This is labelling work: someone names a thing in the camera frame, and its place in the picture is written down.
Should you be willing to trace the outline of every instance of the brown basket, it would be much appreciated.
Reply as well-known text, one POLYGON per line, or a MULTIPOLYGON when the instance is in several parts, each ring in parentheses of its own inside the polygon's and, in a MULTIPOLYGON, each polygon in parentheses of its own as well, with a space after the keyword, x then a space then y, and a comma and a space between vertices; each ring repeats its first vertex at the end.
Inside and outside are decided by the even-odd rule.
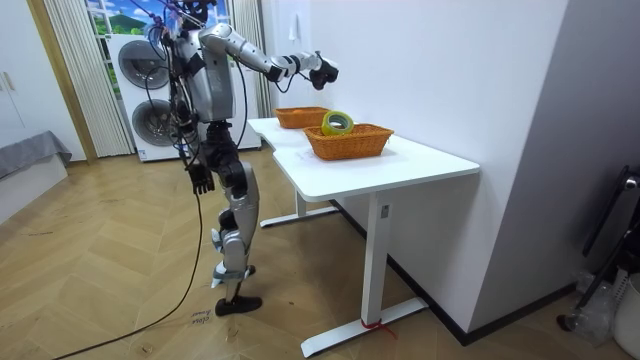
POLYGON ((302 129, 309 126, 322 125, 322 119, 329 109, 321 107, 303 107, 275 109, 273 112, 285 129, 302 129))
POLYGON ((380 155, 393 130, 371 124, 357 124, 346 135, 325 136, 319 126, 308 127, 304 129, 304 133, 319 158, 339 160, 380 155))

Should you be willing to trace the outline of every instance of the white table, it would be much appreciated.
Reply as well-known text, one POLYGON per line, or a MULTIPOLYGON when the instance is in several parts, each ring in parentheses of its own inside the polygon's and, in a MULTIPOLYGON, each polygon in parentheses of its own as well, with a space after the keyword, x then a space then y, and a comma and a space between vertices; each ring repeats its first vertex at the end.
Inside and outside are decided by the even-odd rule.
MULTIPOLYGON (((478 164, 392 135, 377 157, 324 161, 311 149, 302 130, 280 127, 276 118, 249 120, 249 125, 274 148, 273 158, 295 188, 296 214, 264 220, 262 227, 334 212, 335 207, 306 211, 306 202, 319 202, 369 194, 369 218, 361 317, 365 324, 386 324, 424 309, 413 298, 382 310, 389 227, 392 216, 391 189, 468 175, 478 164)), ((356 320, 305 340, 305 357, 371 331, 356 320)))

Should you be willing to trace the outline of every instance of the wooden floor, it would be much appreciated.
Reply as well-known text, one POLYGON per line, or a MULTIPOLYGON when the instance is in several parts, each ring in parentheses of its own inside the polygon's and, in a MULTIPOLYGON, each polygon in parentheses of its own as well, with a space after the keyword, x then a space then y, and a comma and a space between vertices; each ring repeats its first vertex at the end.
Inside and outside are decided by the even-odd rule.
MULTIPOLYGON (((242 153, 261 188, 260 219, 294 211, 291 185, 267 148, 242 153)), ((196 202, 176 161, 135 156, 69 169, 69 177, 0 226, 0 359, 50 359, 124 334, 168 312, 181 298, 198 240, 196 202)), ((74 359, 301 359, 300 342, 359 318, 364 242, 341 215, 258 229, 242 293, 258 311, 217 318, 224 286, 210 288, 221 255, 209 229, 222 192, 201 197, 200 266, 183 306, 162 324, 74 359)), ((390 269, 389 306, 412 297, 390 269)), ((461 347, 429 312, 376 331, 317 359, 630 359, 615 343, 597 350, 560 332, 563 299, 461 347)))

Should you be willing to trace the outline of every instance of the roll of tape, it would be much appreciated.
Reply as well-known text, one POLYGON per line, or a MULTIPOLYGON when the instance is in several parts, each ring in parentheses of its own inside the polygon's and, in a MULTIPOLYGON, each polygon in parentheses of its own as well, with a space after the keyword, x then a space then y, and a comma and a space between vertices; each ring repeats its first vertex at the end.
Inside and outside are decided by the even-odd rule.
POLYGON ((325 136, 349 134, 353 131, 353 120, 343 112, 329 111, 322 119, 321 129, 325 136), (341 127, 335 127, 332 123, 340 124, 341 127))

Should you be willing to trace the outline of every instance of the door frame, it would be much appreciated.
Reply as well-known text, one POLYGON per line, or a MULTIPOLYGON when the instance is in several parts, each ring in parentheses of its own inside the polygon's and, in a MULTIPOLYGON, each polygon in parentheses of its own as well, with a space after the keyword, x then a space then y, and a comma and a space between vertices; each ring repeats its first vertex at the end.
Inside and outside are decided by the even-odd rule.
POLYGON ((93 144, 93 139, 91 139, 87 121, 82 113, 80 101, 78 100, 73 83, 71 82, 71 76, 69 75, 69 70, 64 62, 64 57, 60 50, 60 44, 58 43, 58 39, 56 39, 44 0, 27 0, 27 3, 29 4, 33 21, 36 23, 36 27, 38 28, 38 33, 40 34, 40 39, 42 40, 44 49, 47 52, 49 62, 53 68, 53 73, 58 81, 58 87, 60 87, 60 92, 62 93, 64 102, 69 109, 71 121, 78 133, 78 138, 80 138, 80 144, 82 145, 82 149, 87 157, 87 163, 95 163, 98 160, 96 148, 93 144))

